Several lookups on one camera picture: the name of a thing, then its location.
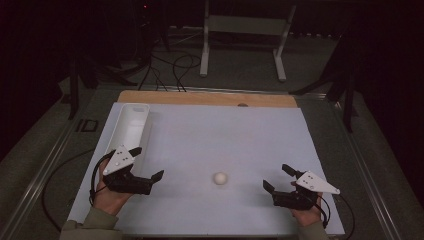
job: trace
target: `human hand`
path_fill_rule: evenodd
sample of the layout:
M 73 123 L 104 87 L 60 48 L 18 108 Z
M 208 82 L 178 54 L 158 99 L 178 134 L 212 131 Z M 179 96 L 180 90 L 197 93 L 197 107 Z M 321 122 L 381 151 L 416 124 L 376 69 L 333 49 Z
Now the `human hand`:
M 317 199 L 317 205 L 321 206 L 321 197 L 322 193 L 318 193 L 318 199 Z M 296 218 L 297 223 L 301 227 L 309 226 L 313 223 L 321 221 L 321 211 L 316 207 L 313 206 L 309 210 L 296 210 L 296 209 L 290 209 L 290 212 L 292 213 L 292 216 Z
M 99 183 L 96 188 L 93 207 L 100 209 L 110 215 L 116 216 L 133 193 L 119 193 L 110 191 L 103 182 L 103 171 L 105 170 L 109 159 L 104 160 L 99 166 Z

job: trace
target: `table leg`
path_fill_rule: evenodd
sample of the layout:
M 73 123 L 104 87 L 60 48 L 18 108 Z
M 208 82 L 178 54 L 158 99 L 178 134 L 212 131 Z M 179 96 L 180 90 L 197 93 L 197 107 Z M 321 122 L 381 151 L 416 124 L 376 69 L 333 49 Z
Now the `table leg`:
M 209 64 L 209 0 L 205 0 L 205 21 L 203 28 L 203 51 L 202 59 L 200 62 L 200 76 L 206 77 L 208 75 Z
M 274 51 L 273 51 L 274 60 L 275 60 L 275 67 L 277 68 L 278 80 L 280 82 L 286 81 L 286 73 L 284 71 L 283 61 L 281 60 L 281 53 L 283 52 L 284 45 L 286 44 L 287 37 L 288 37 L 289 31 L 290 31 L 291 22 L 293 20 L 293 16 L 294 16 L 295 11 L 296 11 L 296 5 L 293 5 L 291 10 L 290 10 L 289 16 L 287 18 L 286 25 L 284 26 L 284 31 L 281 35 L 280 45 L 278 46 L 278 49 L 274 49 Z

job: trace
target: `sleeve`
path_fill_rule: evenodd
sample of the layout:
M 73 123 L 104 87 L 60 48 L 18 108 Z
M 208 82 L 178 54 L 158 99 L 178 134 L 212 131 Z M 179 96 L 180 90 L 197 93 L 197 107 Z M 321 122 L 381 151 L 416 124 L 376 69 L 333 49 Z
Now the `sleeve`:
M 299 227 L 299 240 L 328 240 L 322 221 L 306 227 Z
M 68 220 L 62 227 L 60 240 L 120 240 L 122 231 L 115 230 L 118 218 L 91 208 L 83 224 Z

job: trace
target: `white ball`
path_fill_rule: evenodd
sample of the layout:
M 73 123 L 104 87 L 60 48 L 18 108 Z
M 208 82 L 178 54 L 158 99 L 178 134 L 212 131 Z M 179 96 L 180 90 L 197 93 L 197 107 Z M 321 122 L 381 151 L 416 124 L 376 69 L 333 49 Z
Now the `white ball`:
M 225 174 L 223 172 L 218 172 L 218 173 L 215 173 L 213 175 L 213 181 L 217 185 L 223 185 L 223 184 L 227 183 L 227 180 L 228 180 L 228 176 L 227 176 L 227 174 Z

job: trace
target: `white rectangular container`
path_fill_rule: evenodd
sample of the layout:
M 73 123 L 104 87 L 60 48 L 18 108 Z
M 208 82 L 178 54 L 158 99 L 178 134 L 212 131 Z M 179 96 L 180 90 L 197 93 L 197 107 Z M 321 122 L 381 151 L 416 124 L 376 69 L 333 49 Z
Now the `white rectangular container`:
M 131 172 L 138 176 L 146 155 L 147 144 L 149 142 L 150 129 L 152 127 L 151 117 L 149 117 L 150 107 L 142 103 L 126 103 L 122 106 L 118 121 L 109 141 L 106 153 L 117 149 L 123 145 L 127 150 L 141 147 L 141 154 L 135 158 L 134 167 Z

